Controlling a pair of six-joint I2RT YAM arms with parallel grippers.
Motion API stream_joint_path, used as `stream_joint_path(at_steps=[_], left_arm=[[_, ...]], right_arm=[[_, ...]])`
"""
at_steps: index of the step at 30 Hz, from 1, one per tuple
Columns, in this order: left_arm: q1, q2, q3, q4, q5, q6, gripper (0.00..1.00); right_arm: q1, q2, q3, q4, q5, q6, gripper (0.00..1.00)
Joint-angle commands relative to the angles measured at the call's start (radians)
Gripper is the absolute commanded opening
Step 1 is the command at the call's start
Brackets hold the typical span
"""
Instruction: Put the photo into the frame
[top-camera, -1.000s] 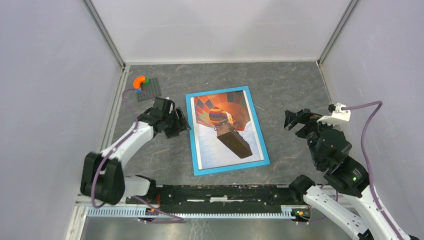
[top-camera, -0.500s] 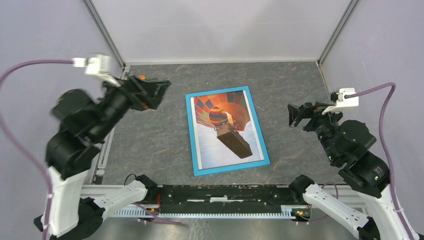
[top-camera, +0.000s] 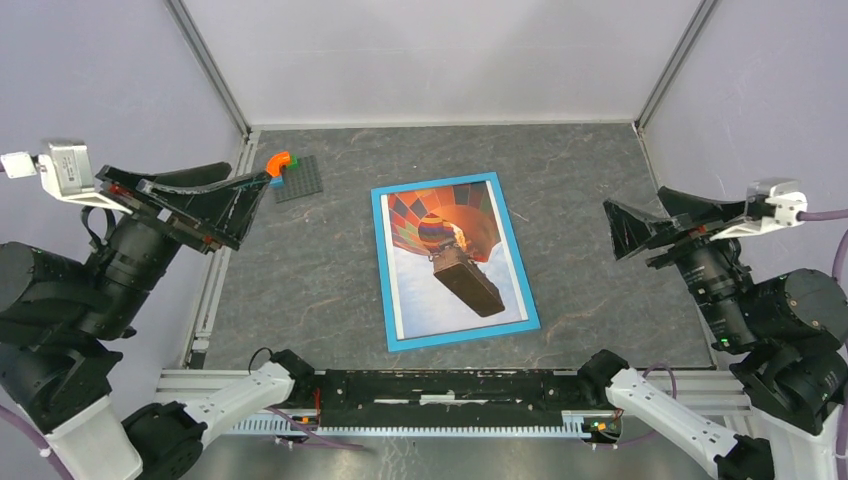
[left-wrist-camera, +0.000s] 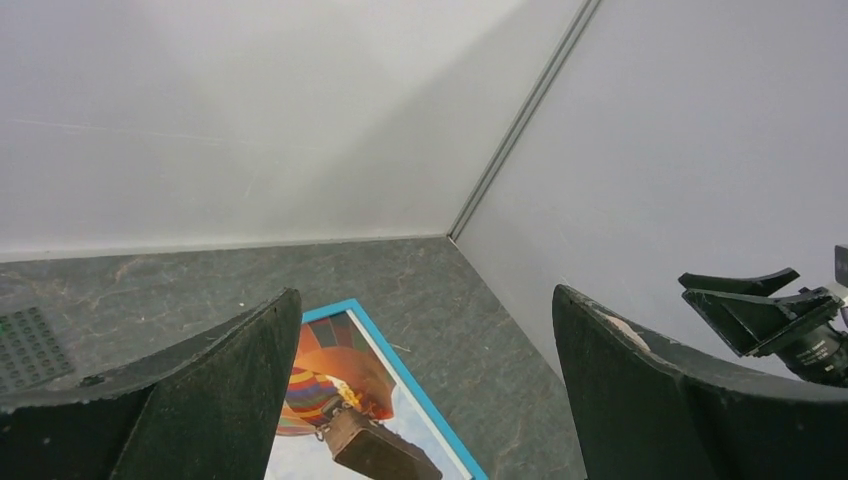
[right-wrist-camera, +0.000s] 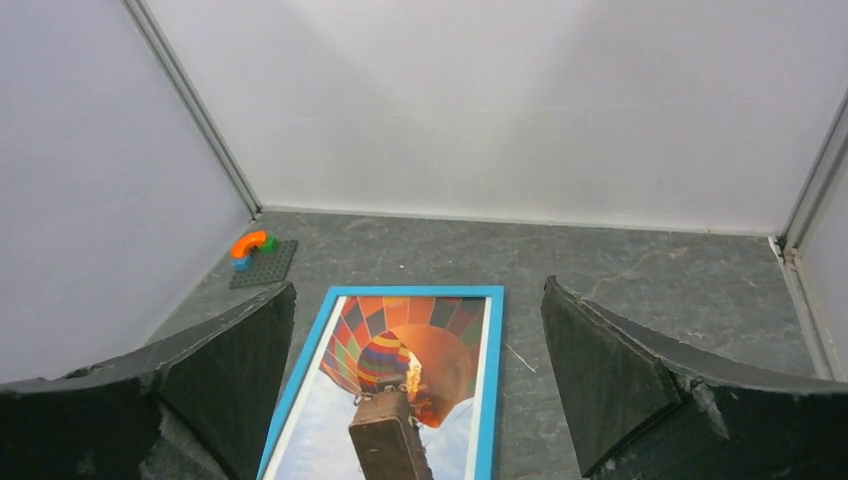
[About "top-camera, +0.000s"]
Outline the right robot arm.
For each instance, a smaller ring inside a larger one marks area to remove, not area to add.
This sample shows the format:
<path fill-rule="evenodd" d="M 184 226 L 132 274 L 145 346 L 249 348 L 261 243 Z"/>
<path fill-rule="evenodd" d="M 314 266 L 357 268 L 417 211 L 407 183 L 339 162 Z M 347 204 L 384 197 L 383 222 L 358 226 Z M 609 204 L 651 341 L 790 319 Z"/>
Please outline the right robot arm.
<path fill-rule="evenodd" d="M 636 416 L 714 479 L 843 479 L 847 475 L 847 296 L 836 273 L 801 268 L 762 282 L 741 262 L 742 239 L 836 220 L 815 213 L 796 181 L 752 183 L 744 199 L 703 198 L 661 187 L 655 216 L 608 199 L 613 252 L 652 252 L 675 266 L 717 351 L 764 428 L 753 437 L 718 425 L 650 384 L 608 350 L 577 373 L 580 400 Z"/>

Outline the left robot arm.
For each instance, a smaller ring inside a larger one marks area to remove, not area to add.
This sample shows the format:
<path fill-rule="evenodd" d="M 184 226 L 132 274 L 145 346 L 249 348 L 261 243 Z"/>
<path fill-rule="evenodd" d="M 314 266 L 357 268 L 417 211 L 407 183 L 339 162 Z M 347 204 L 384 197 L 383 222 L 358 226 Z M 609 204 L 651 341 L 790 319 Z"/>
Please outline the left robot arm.
<path fill-rule="evenodd" d="M 148 404 L 120 419 L 108 374 L 132 321 L 179 249 L 238 249 L 271 178 L 233 176 L 224 162 L 163 174 L 112 166 L 98 178 L 109 216 L 85 262 L 8 242 L 1 247 L 1 385 L 76 479 L 177 479 L 252 414 L 302 407 L 315 371 L 289 350 L 248 376 L 188 401 Z"/>

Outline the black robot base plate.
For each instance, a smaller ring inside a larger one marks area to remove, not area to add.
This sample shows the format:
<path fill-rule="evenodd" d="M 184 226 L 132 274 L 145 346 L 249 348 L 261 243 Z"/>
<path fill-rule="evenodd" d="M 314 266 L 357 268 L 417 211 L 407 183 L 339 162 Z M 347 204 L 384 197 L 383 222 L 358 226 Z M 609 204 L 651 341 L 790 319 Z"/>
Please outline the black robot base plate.
<path fill-rule="evenodd" d="M 351 428 L 553 427 L 565 412 L 614 409 L 589 377 L 551 369 L 327 370 L 275 407 Z"/>

